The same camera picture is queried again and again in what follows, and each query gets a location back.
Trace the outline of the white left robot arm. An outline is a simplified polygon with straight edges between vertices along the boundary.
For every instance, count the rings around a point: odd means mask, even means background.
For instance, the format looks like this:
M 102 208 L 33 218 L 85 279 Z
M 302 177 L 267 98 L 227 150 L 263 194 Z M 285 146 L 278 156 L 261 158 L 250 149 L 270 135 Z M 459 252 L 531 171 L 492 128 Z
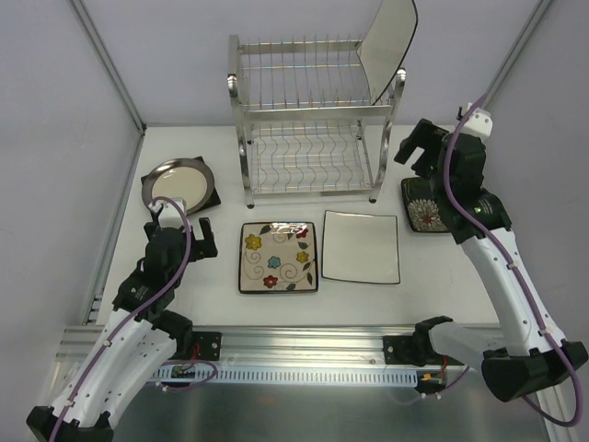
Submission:
M 34 407 L 27 425 L 39 441 L 111 441 L 131 400 L 168 360 L 191 356 L 192 322 L 169 310 L 188 264 L 218 254 L 208 218 L 196 239 L 182 220 L 148 222 L 144 257 L 121 283 L 87 359 L 64 390 Z

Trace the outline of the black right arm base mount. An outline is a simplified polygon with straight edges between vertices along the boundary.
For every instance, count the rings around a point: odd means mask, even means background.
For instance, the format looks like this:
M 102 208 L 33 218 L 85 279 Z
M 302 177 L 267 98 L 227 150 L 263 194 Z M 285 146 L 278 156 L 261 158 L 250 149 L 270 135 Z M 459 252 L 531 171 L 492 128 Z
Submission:
M 447 316 L 438 316 L 417 323 L 411 335 L 385 335 L 382 337 L 386 365 L 462 366 L 448 355 L 436 353 L 430 341 L 429 331 L 437 325 L 452 322 Z

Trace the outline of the white square plate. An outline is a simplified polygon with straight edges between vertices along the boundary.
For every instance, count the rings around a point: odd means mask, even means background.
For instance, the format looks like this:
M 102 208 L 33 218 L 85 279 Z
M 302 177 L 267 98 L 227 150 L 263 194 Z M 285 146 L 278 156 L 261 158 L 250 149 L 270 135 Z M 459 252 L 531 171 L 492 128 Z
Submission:
M 398 218 L 326 211 L 321 276 L 347 283 L 398 285 Z
M 418 28 L 419 14 L 412 0 L 384 0 L 357 54 L 367 81 L 370 104 L 375 105 L 402 66 Z

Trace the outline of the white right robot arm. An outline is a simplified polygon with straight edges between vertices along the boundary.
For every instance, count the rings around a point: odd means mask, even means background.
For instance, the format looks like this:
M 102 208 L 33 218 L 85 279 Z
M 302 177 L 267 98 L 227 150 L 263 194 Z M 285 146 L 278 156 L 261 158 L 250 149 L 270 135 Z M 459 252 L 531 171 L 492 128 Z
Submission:
M 491 343 L 447 316 L 416 324 L 402 351 L 424 366 L 447 355 L 482 375 L 487 388 L 508 402 L 576 381 L 588 361 L 581 342 L 570 341 L 543 305 L 521 261 L 512 223 L 501 200 L 483 186 L 486 147 L 480 134 L 453 134 L 421 119 L 399 145 L 396 162 L 412 165 L 430 188 L 435 218 L 476 269 L 499 320 L 503 345 Z

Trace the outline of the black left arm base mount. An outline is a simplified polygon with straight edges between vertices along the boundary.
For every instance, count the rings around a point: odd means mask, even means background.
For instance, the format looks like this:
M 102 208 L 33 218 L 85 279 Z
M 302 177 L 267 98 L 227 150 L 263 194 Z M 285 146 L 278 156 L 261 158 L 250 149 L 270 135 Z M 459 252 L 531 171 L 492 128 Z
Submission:
M 218 361 L 223 334 L 219 331 L 191 331 L 180 338 L 174 360 Z

